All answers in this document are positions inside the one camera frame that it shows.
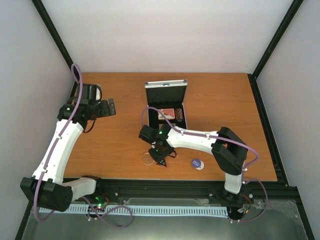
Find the red yellow card deck box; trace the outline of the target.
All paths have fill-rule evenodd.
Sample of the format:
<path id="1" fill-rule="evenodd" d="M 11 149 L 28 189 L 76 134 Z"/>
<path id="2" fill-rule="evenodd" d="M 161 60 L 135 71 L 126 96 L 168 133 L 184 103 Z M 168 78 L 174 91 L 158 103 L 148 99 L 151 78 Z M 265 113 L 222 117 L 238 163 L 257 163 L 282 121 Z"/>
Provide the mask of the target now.
<path id="1" fill-rule="evenodd" d="M 163 108 L 160 109 L 160 112 L 168 119 L 168 120 L 174 120 L 176 118 L 175 116 L 175 109 L 174 108 Z M 158 113 L 158 120 L 165 120 L 165 118 Z"/>

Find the purple round blind button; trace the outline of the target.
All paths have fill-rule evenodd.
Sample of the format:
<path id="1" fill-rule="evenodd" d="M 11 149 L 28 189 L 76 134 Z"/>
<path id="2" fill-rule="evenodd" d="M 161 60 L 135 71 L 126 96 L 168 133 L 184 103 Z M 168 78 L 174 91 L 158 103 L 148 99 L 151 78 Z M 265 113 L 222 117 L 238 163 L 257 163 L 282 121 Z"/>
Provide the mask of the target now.
<path id="1" fill-rule="evenodd" d="M 198 158 L 195 158 L 191 161 L 191 165 L 194 167 L 194 168 L 200 168 L 201 165 L 202 165 L 202 161 Z"/>

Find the white round button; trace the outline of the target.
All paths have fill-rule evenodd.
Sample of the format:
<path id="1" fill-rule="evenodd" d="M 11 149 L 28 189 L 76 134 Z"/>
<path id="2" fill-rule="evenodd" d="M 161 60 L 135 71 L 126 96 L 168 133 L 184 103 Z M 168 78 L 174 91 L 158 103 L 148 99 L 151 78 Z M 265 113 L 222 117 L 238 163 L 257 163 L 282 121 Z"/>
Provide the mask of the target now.
<path id="1" fill-rule="evenodd" d="M 196 160 L 194 162 L 194 167 L 197 169 L 197 170 L 202 170 L 204 168 L 204 163 L 201 161 L 201 160 Z"/>

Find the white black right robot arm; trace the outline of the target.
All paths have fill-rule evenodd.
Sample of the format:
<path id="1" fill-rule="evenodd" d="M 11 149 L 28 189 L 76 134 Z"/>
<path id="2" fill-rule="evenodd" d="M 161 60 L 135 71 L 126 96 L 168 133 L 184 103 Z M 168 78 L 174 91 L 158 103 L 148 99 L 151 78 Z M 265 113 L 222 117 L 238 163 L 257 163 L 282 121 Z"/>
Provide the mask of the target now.
<path id="1" fill-rule="evenodd" d="M 248 149 L 245 143 L 227 127 L 219 131 L 196 131 L 178 126 L 162 125 L 160 129 L 144 125 L 138 138 L 151 145 L 150 157 L 157 165 L 166 167 L 166 158 L 175 158 L 177 148 L 185 148 L 210 154 L 224 172 L 224 189 L 239 194 L 243 180 L 243 166 Z"/>

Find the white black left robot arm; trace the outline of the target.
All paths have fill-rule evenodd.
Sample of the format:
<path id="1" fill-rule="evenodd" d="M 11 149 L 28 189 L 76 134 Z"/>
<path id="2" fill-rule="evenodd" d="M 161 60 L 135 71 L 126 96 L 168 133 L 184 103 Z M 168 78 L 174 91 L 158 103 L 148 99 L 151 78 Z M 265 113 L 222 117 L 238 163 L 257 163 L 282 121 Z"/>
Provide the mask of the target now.
<path id="1" fill-rule="evenodd" d="M 88 122 L 115 114 L 114 100 L 103 100 L 101 87 L 87 83 L 79 86 L 76 95 L 59 109 L 55 132 L 41 163 L 31 177 L 24 177 L 20 183 L 34 208 L 64 212 L 81 197 L 88 196 L 95 202 L 103 198 L 99 177 L 84 175 L 64 182 L 64 173 L 79 136 L 90 131 Z"/>

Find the clear round dealer button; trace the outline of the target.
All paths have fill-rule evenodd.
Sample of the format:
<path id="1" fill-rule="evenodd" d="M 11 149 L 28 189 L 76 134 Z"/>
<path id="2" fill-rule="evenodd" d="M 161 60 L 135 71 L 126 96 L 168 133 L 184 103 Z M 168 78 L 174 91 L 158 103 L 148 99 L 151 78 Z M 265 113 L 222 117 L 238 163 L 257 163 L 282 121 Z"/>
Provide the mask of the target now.
<path id="1" fill-rule="evenodd" d="M 148 152 L 145 153 L 145 154 L 142 156 L 141 160 L 142 160 L 142 162 L 143 162 L 145 165 L 147 165 L 147 166 L 152 165 L 152 164 L 154 163 L 153 158 L 151 157 L 151 155 L 150 155 Z"/>

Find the red black triangular chip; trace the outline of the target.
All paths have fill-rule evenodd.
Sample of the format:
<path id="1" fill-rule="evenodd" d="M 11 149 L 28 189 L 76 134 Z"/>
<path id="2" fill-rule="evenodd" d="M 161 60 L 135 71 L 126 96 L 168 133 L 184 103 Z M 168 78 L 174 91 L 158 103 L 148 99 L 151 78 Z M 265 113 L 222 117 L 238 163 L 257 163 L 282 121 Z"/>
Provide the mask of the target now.
<path id="1" fill-rule="evenodd" d="M 165 167 L 165 168 L 168 167 L 165 159 L 160 160 L 159 162 L 156 163 L 156 165 L 160 167 Z"/>

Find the brown poker chip stack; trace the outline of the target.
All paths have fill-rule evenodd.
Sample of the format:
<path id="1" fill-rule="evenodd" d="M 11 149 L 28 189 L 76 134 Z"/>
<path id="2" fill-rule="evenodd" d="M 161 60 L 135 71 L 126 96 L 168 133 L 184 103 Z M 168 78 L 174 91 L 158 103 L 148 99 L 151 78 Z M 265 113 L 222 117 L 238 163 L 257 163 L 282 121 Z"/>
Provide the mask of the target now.
<path id="1" fill-rule="evenodd" d="M 183 110 L 181 108 L 175 109 L 175 119 L 181 122 L 184 119 Z"/>

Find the aluminium poker case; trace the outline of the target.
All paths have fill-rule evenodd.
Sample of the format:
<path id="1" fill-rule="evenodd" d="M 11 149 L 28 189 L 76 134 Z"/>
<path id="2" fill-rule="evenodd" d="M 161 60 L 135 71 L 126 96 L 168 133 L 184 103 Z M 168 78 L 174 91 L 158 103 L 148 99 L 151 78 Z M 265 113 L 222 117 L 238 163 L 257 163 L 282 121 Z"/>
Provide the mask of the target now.
<path id="1" fill-rule="evenodd" d="M 184 99 L 188 81 L 186 79 L 146 81 L 144 88 L 146 92 L 147 106 L 159 110 L 180 109 L 181 115 L 171 119 L 172 124 L 186 129 Z"/>

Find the black aluminium frame rail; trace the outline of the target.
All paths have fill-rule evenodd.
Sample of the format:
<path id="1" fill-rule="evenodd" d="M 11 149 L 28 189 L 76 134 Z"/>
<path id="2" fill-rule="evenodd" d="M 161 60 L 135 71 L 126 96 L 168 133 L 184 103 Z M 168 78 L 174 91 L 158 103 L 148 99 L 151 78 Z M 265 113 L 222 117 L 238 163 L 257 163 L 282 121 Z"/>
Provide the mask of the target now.
<path id="1" fill-rule="evenodd" d="M 177 181 L 177 180 L 120 180 L 102 179 L 95 193 L 86 197 L 96 203 L 97 197 L 106 194 L 111 203 L 122 204 L 123 200 L 138 199 L 196 199 L 208 200 L 210 204 L 228 207 L 241 206 L 258 200 L 293 200 L 301 204 L 297 187 L 284 182 L 251 181 L 241 187 L 240 193 L 228 193 L 222 181 Z"/>

